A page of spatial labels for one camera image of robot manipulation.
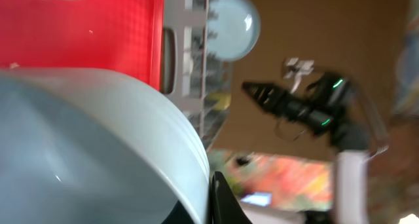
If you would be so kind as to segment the light blue plate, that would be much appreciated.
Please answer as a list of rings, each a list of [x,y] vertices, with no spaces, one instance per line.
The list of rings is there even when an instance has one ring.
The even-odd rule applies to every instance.
[[[233,62],[249,54],[258,41],[261,19],[250,0],[211,0],[209,9],[215,17],[207,28],[215,34],[206,50],[218,60]]]

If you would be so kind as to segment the blue bowl with rice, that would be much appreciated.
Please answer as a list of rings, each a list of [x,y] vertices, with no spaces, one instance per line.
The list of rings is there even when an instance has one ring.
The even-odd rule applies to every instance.
[[[186,116],[135,78],[1,72],[2,223],[210,223],[209,170]]]

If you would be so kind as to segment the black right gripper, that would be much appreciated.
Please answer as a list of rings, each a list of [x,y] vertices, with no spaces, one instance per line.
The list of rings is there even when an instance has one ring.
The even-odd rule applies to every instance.
[[[264,112],[300,123],[316,136],[326,133],[334,123],[334,116],[325,110],[290,94],[282,96],[274,83],[243,82],[242,90]]]

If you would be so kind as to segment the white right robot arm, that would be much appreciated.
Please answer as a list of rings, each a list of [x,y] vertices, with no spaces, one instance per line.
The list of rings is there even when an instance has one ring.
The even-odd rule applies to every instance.
[[[297,123],[313,136],[329,136],[335,148],[335,223],[368,223],[368,163],[389,147],[389,135],[375,104],[351,78],[326,71],[303,97],[275,83],[244,81],[241,89],[264,112]]]

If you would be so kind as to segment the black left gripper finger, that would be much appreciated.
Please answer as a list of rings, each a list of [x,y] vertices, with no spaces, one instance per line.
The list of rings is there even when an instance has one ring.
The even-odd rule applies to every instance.
[[[222,172],[212,177],[210,200],[213,224],[251,224]]]

